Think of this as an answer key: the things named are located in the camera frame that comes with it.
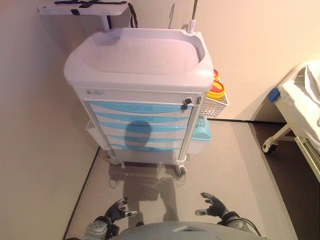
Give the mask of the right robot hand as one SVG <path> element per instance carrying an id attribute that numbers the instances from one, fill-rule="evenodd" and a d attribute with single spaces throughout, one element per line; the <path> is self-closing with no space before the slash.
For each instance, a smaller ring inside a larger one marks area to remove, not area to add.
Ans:
<path id="1" fill-rule="evenodd" d="M 197 209 L 194 212 L 196 216 L 219 217 L 222 220 L 223 217 L 230 212 L 223 202 L 214 195 L 207 192 L 202 192 L 200 195 L 205 199 L 207 204 L 210 204 L 210 206 L 206 209 Z"/>

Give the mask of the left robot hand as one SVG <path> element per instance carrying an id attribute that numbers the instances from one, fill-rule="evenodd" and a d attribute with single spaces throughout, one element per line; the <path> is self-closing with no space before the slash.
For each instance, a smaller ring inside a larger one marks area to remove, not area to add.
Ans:
<path id="1" fill-rule="evenodd" d="M 126 210 L 126 205 L 128 203 L 128 197 L 123 197 L 117 200 L 112 206 L 110 206 L 104 217 L 107 220 L 107 225 L 112 225 L 115 221 L 119 221 L 124 218 L 135 217 L 138 215 L 136 210 Z"/>

